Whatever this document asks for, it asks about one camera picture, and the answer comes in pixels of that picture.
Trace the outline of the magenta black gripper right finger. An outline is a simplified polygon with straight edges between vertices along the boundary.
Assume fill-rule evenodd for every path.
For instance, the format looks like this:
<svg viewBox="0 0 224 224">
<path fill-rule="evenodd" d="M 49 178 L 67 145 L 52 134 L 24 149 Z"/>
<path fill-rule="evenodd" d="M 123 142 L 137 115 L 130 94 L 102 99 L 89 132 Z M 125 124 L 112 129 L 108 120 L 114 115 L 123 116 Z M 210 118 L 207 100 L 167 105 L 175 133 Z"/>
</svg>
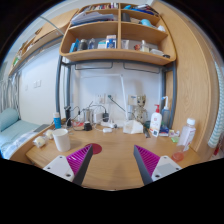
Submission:
<svg viewBox="0 0 224 224">
<path fill-rule="evenodd" d="M 133 154 L 144 185 L 181 170 L 181 167 L 167 155 L 159 157 L 138 145 L 134 146 Z"/>
</svg>

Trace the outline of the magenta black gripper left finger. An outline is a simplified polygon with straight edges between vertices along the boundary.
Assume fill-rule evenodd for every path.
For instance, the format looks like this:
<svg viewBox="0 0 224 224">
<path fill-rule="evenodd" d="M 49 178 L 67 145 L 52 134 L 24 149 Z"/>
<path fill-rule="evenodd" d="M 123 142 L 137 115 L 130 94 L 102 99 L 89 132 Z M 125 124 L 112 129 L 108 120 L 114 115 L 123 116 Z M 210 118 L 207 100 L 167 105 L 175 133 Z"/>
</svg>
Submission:
<svg viewBox="0 0 224 224">
<path fill-rule="evenodd" d="M 92 155 L 93 147 L 88 145 L 68 156 L 57 156 L 44 170 L 81 186 Z"/>
</svg>

